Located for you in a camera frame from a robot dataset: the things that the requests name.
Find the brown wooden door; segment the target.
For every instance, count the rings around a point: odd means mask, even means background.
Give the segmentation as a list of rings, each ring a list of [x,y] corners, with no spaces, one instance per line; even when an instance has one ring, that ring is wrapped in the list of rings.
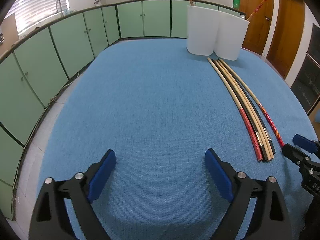
[[[277,72],[287,77],[296,57],[304,29],[303,0],[279,0],[276,27],[267,60]]]
[[[240,11],[246,14],[246,18],[249,18],[260,4],[262,4],[261,8],[249,21],[242,44],[244,48],[259,55],[263,53],[270,31],[274,0],[240,0]]]

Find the kitchen faucet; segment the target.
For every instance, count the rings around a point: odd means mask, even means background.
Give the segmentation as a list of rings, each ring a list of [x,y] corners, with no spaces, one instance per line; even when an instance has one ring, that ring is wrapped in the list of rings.
[[[56,4],[56,13],[60,15],[60,17],[63,17],[63,9],[62,9],[62,4],[60,0],[55,1]]]

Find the red striped bamboo chopstick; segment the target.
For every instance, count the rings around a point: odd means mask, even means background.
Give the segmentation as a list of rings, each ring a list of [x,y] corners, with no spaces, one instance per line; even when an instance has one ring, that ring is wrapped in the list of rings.
[[[247,128],[247,131],[248,131],[248,134],[249,134],[249,137],[251,139],[251,142],[252,142],[252,145],[253,145],[253,148],[254,148],[254,151],[255,151],[255,155],[256,155],[256,158],[257,158],[257,161],[262,161],[263,160],[263,155],[261,153],[261,150],[260,150],[260,147],[259,147],[259,144],[258,144],[258,141],[255,137],[255,134],[253,132],[253,129],[252,129],[252,126],[249,122],[249,119],[238,99],[238,97],[236,96],[236,94],[234,93],[234,91],[232,90],[231,86],[229,85],[229,83],[227,82],[227,80],[225,79],[225,77],[221,74],[221,72],[219,71],[219,69],[217,68],[217,66],[213,63],[213,61],[208,57],[207,58],[208,62],[211,64],[211,66],[214,68],[214,70],[217,72],[218,76],[220,77],[220,79],[223,81],[225,87],[227,88],[229,94],[231,95],[233,101],[235,102],[238,110],[239,110],[239,113],[244,121],[244,124]]]

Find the plain bamboo chopstick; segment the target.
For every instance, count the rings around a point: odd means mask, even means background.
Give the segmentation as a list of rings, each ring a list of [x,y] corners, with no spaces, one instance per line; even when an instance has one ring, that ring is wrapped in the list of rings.
[[[214,60],[213,62],[216,64],[217,67],[219,67],[219,70],[223,72],[226,79],[235,89],[237,95],[243,102],[244,108],[248,112],[249,120],[253,125],[253,130],[255,132],[256,139],[259,142],[259,147],[261,148],[261,153],[263,155],[264,161],[271,161],[273,158],[272,148],[270,146],[268,136],[265,134],[262,123],[251,100],[249,99],[248,95],[241,87],[237,79],[232,76],[232,74],[227,70],[227,68],[219,60]]]
[[[263,137],[263,134],[261,133],[261,127],[260,122],[255,114],[255,112],[252,109],[252,106],[250,105],[247,97],[243,93],[242,89],[239,87],[239,85],[236,83],[235,79],[227,72],[224,66],[222,66],[220,63],[218,63],[217,60],[213,60],[215,65],[219,68],[219,70],[223,73],[224,77],[227,79],[229,84],[232,86],[234,92],[237,94],[238,99],[240,100],[240,103],[242,107],[245,110],[245,113],[248,116],[249,122],[251,123],[253,127],[253,131],[255,133],[255,137],[259,143],[259,147],[261,150],[261,153],[263,155],[264,161],[270,161],[270,147],[268,145],[268,142],[265,141],[265,138]]]

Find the white double utensil holder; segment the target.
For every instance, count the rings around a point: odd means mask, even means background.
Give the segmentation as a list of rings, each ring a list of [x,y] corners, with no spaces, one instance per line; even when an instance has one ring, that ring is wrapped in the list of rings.
[[[187,51],[235,61],[244,42],[249,21],[226,12],[188,6]]]

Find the red floral bamboo chopstick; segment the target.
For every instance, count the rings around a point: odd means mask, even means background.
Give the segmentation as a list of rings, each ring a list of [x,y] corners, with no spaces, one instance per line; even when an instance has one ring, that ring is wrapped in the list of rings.
[[[255,101],[255,103],[257,104],[257,106],[260,108],[260,110],[262,111],[263,115],[265,116],[265,118],[266,118],[267,122],[269,123],[270,127],[272,128],[272,131],[274,132],[274,135],[276,136],[276,139],[277,139],[277,141],[279,143],[280,148],[283,148],[284,142],[283,142],[283,140],[282,140],[282,138],[280,136],[280,133],[279,133],[278,129],[276,128],[274,122],[272,121],[271,117],[267,113],[266,109],[261,104],[261,102],[255,96],[255,94],[250,90],[248,85],[246,85],[244,83],[244,81],[240,78],[240,76],[238,74],[236,74],[236,72],[234,70],[232,70],[232,68],[227,63],[225,63],[225,61],[223,61],[222,59],[218,59],[218,61],[221,62],[228,69],[228,71],[242,84],[242,86],[245,88],[245,90],[253,98],[253,100]]]

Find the blue table cloth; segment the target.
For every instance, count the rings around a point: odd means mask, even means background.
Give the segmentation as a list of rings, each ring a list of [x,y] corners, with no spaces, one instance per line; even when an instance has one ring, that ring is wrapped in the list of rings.
[[[92,206],[112,239],[209,239],[229,204],[204,165],[212,148],[253,179],[276,177],[298,239],[312,196],[279,144],[260,163],[239,111],[207,58],[183,39],[120,42],[91,63],[65,103],[39,181],[70,179],[114,150]]]

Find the black oven cabinet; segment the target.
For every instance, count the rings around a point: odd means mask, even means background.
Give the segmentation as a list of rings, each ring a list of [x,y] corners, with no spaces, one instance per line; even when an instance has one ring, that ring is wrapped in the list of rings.
[[[302,67],[291,90],[309,115],[319,103],[319,27],[312,24],[312,33]]]

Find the green bottle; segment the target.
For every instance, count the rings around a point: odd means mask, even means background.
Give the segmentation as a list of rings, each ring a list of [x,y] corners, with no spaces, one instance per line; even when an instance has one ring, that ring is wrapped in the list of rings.
[[[240,0],[233,0],[233,9],[239,10]]]

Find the black chopstick silver band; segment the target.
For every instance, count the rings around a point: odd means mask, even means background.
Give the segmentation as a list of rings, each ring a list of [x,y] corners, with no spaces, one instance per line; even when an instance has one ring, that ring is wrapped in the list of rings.
[[[255,114],[257,115],[257,117],[259,119],[259,122],[261,124],[261,128],[260,128],[261,129],[261,133],[263,134],[263,137],[265,138],[265,141],[268,142],[268,145],[270,147],[270,156],[271,156],[271,159],[273,159],[274,158],[274,154],[275,154],[274,145],[273,145],[272,140],[271,140],[271,138],[269,136],[269,133],[268,133],[268,131],[266,129],[266,126],[263,123],[263,120],[262,120],[260,114],[258,113],[256,107],[254,106],[254,103],[252,102],[249,94],[246,92],[245,87],[240,83],[240,81],[235,77],[235,75],[229,70],[229,67],[227,66],[227,64],[222,59],[218,59],[217,61],[218,61],[218,63],[220,63],[222,66],[225,67],[225,69],[227,70],[227,72],[229,74],[231,74],[231,76],[235,79],[236,83],[239,85],[239,87],[242,89],[243,93],[247,97],[250,105],[252,106],[253,111],[255,112]]]
[[[268,149],[265,149],[263,140],[260,138],[258,121],[253,113],[253,110],[249,106],[248,100],[244,95],[242,89],[237,84],[235,79],[224,69],[224,67],[218,63],[217,60],[208,58],[208,61],[215,69],[227,90],[229,91],[232,99],[234,100],[240,115],[245,123],[249,137],[253,144],[257,161],[269,161],[271,160]]]

